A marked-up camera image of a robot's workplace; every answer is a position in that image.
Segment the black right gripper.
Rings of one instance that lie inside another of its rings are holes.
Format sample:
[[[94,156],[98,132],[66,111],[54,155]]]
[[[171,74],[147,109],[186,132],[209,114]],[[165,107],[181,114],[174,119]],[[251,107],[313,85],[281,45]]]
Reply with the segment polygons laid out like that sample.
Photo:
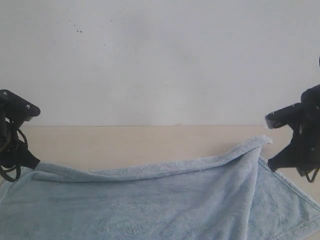
[[[286,146],[267,165],[272,172],[283,168],[296,168],[300,175],[320,170],[320,86],[301,94],[300,102],[289,106],[293,130],[290,146]]]

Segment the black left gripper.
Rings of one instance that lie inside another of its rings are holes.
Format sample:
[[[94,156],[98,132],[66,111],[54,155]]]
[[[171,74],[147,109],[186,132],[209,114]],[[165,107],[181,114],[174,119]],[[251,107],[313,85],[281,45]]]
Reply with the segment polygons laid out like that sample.
[[[41,162],[28,149],[26,136],[20,130],[24,122],[13,122],[0,109],[0,165],[6,170],[26,167],[35,170]]]

